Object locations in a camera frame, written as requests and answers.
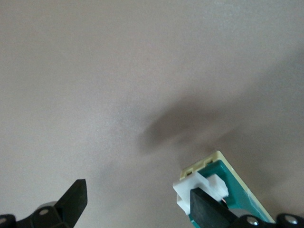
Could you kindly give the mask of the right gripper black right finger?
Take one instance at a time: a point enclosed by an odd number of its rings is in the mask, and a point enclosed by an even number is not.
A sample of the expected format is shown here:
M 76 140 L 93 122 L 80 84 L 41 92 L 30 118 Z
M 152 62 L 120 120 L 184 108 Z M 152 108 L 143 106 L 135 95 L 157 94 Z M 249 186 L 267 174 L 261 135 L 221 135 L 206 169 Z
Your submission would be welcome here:
M 190 191 L 190 215 L 200 228 L 276 228 L 252 215 L 237 217 L 200 188 Z

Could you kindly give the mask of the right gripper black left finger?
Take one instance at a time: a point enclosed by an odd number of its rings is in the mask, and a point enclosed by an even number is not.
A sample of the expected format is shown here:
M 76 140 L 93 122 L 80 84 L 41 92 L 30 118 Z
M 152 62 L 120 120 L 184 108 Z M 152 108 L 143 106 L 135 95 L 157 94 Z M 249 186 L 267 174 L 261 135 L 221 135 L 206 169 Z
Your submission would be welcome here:
M 74 228 L 87 206 L 85 179 L 76 180 L 53 206 L 44 206 L 16 222 L 15 228 Z

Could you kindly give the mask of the green load switch white handle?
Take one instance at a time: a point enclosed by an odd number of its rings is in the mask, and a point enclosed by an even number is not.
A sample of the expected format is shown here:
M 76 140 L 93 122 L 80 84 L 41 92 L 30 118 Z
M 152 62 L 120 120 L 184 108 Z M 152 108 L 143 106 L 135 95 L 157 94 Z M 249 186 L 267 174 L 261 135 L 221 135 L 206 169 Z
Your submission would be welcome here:
M 190 190 L 195 188 L 206 191 L 237 217 L 251 215 L 275 222 L 220 151 L 183 169 L 179 181 L 173 183 L 177 204 L 194 228 L 201 228 L 190 214 Z

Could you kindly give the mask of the brown paper table cover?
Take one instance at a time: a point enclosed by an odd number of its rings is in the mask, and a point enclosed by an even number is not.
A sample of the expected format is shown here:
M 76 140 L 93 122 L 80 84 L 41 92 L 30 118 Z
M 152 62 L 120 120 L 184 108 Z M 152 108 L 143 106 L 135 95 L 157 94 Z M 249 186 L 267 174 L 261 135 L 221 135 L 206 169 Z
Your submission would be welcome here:
M 0 0 L 0 214 L 86 179 L 75 228 L 192 228 L 215 150 L 304 216 L 304 0 Z

